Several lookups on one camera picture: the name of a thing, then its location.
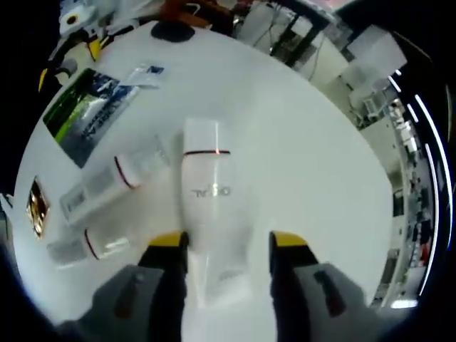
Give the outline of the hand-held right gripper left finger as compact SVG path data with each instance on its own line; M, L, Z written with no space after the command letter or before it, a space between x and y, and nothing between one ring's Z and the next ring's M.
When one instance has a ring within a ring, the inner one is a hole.
M177 231L149 242L93 295L78 319L58 327L64 341L181 341L187 297L189 236Z

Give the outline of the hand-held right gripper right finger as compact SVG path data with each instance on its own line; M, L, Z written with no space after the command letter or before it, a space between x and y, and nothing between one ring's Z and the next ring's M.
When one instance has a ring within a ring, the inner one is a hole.
M300 236L270 233L269 271L278 341L377 341L363 290Z

